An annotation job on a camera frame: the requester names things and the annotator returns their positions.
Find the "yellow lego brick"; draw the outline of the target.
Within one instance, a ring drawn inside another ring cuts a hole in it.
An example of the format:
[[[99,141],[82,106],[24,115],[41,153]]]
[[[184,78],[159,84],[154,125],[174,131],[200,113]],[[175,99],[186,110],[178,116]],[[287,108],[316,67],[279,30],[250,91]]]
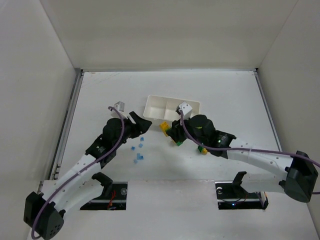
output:
[[[166,122],[162,122],[160,125],[159,125],[161,131],[163,132],[163,134],[168,137],[168,134],[167,134],[167,131],[171,128],[171,126]]]

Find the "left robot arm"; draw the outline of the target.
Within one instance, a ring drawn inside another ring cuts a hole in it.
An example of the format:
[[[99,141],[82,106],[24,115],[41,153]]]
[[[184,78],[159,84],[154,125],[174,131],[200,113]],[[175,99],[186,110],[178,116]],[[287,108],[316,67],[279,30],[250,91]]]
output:
[[[33,191],[26,197],[23,220],[31,228],[33,240],[52,239],[72,211],[111,188],[113,181],[102,169],[116,156],[121,145],[145,134],[152,125],[133,111],[125,115],[114,107],[110,110],[116,117],[106,122],[102,133],[80,160],[51,188],[39,193]]]

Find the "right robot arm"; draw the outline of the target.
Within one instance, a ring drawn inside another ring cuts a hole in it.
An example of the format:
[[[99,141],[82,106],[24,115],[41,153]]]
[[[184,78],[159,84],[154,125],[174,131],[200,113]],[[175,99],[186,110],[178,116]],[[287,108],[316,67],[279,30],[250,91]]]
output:
[[[235,135],[217,130],[205,115],[179,119],[163,128],[166,135],[181,145],[189,139],[199,151],[227,160],[240,161],[260,168],[266,173],[250,174],[246,170],[237,173],[232,185],[247,193],[283,193],[302,203],[308,203],[314,192],[319,164],[302,152],[280,152],[257,149]]]

